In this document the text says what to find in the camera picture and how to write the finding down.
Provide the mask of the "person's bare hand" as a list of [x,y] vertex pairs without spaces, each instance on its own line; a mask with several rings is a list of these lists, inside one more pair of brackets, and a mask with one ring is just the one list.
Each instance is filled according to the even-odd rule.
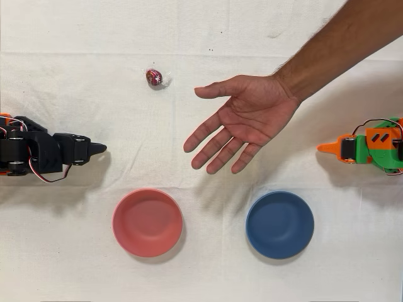
[[231,171],[242,171],[284,129],[300,106],[300,101],[274,76],[237,75],[197,87],[194,92],[202,99],[228,97],[183,145],[184,152],[190,153],[211,138],[191,161],[193,169],[205,167],[208,174],[217,173],[237,152],[240,156]]

